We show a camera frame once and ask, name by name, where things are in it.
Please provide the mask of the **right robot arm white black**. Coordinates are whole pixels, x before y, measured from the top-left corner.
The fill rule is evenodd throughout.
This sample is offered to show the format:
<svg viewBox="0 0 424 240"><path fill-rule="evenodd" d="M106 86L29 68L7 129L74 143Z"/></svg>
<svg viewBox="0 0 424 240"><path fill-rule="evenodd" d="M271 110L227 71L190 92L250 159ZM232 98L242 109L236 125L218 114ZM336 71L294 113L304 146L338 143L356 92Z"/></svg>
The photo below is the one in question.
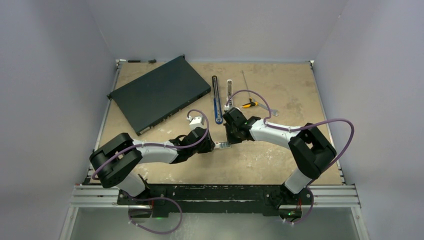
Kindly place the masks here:
<svg viewBox="0 0 424 240"><path fill-rule="evenodd" d="M223 114L227 141L233 145L243 141L260 141L289 149L297 168L281 186L280 196L288 204L300 198L301 190L316 180L336 157L337 152L316 127L300 131L283 130L288 126L267 126L260 117L247 119L232 108Z"/></svg>

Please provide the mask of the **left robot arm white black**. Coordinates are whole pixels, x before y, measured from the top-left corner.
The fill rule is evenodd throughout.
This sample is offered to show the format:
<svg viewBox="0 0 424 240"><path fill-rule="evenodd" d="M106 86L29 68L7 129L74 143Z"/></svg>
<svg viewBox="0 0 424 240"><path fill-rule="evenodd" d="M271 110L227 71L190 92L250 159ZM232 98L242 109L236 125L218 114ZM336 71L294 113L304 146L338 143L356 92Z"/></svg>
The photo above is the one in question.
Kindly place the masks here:
<svg viewBox="0 0 424 240"><path fill-rule="evenodd" d="M196 127L164 143L141 142L132 139L126 132L118 134L89 156L89 161L98 179L105 188L117 187L126 192L138 205L149 199L147 181L133 172L138 164L178 164L195 154L205 154L215 149L207 129Z"/></svg>

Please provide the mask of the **blue black stapler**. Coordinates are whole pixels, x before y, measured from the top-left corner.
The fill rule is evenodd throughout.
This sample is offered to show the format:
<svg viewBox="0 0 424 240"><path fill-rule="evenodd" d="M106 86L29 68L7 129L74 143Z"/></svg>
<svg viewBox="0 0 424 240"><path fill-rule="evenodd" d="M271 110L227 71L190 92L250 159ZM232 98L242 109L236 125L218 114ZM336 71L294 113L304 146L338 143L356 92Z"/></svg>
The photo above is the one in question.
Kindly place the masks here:
<svg viewBox="0 0 424 240"><path fill-rule="evenodd" d="M215 117L215 123L217 125L220 125L223 123L222 118L222 108L221 108L221 101L220 101L220 92L219 92L219 86L218 86L218 77L216 75L212 76L212 87L213 87L213 106L214 106L214 117Z"/></svg>

